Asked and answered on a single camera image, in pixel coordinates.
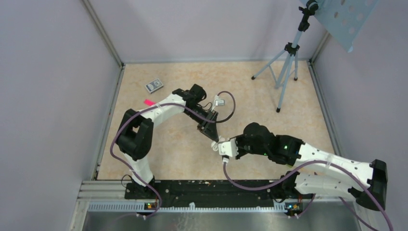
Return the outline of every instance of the white wall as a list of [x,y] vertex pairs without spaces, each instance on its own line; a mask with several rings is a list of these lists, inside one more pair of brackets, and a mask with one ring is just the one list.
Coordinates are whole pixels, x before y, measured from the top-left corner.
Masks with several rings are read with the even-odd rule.
[[0,230],[68,229],[117,75],[80,1],[0,1]]
[[[298,0],[91,0],[125,63],[269,59],[297,32]],[[310,58],[315,18],[300,42]]]
[[352,53],[331,39],[316,63],[344,154],[388,164],[386,211],[395,230],[408,227],[407,8],[405,0],[380,1]]

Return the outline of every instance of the pink object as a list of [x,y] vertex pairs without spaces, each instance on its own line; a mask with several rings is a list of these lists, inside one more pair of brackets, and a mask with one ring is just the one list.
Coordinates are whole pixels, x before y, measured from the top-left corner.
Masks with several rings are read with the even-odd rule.
[[146,99],[146,100],[144,100],[144,104],[146,104],[146,105],[148,105],[148,106],[153,106],[153,105],[155,105],[156,103],[153,102],[153,101],[150,101],[150,100]]

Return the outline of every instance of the tripod head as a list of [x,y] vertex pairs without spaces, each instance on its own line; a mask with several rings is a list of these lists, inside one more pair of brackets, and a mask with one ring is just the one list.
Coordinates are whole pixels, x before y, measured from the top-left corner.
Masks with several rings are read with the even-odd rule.
[[299,7],[299,10],[303,13],[302,21],[299,24],[299,31],[305,32],[309,29],[309,17],[315,15],[316,11],[319,9],[319,5],[316,0],[309,0],[306,3],[306,8]]

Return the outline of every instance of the beige table surface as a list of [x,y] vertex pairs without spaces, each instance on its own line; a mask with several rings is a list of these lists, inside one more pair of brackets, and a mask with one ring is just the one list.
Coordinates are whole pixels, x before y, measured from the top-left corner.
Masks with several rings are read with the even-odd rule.
[[[320,105],[306,61],[299,62],[299,80],[289,80],[280,113],[276,113],[281,88],[274,89],[269,70],[256,80],[250,77],[266,62],[168,63],[128,64],[120,86],[107,144],[98,175],[99,180],[117,180],[129,174],[127,167],[113,159],[109,146],[118,130],[124,112],[146,108],[145,99],[159,102],[175,89],[190,89],[196,83],[207,92],[208,101],[222,90],[230,91],[236,99],[234,116],[218,124],[218,134],[233,137],[242,134],[246,125],[257,122],[274,134],[291,135],[333,152]],[[279,74],[283,62],[272,68]],[[149,94],[144,85],[160,78],[164,87]],[[232,100],[221,95],[226,106],[217,107],[218,120],[229,115]],[[221,157],[211,147],[211,140],[196,130],[197,123],[187,115],[176,115],[153,132],[152,148],[148,154],[150,168],[157,180],[224,180]],[[114,153],[123,157],[117,145]],[[240,160],[230,160],[227,170],[233,179],[277,179],[288,169],[264,156],[248,154]]]

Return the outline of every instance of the tripod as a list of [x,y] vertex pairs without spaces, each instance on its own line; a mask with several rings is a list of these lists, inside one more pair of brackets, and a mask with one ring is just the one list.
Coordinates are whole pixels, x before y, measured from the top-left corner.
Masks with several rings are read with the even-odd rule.
[[[275,80],[275,89],[278,89],[283,86],[282,92],[280,93],[280,99],[279,99],[279,104],[278,108],[276,109],[276,112],[281,111],[282,107],[282,102],[283,102],[283,96],[285,94],[286,90],[286,85],[288,84],[289,76],[292,75],[294,72],[294,80],[297,81],[297,63],[298,63],[298,50],[300,46],[298,45],[300,37],[302,36],[303,32],[305,32],[310,24],[308,22],[309,17],[315,15],[316,11],[319,9],[319,6],[315,0],[309,0],[306,4],[306,8],[299,7],[299,10],[303,13],[303,18],[302,21],[299,24],[298,27],[298,32],[296,33],[296,36],[293,40],[293,42],[289,42],[286,46],[285,49],[283,49],[281,52],[279,52],[278,55],[276,55],[272,60],[269,61],[258,73],[256,73],[254,76],[251,77],[251,79],[256,79],[258,75],[260,75],[265,69],[269,67],[273,79]],[[276,79],[275,73],[272,70],[272,67],[270,66],[274,61],[276,61],[279,57],[281,57],[285,51],[287,51],[289,54],[286,57],[285,63],[283,64],[282,70],[279,74],[279,78]],[[294,61],[294,71],[291,72],[292,64]],[[282,83],[283,76],[286,73],[285,76],[285,81]]]

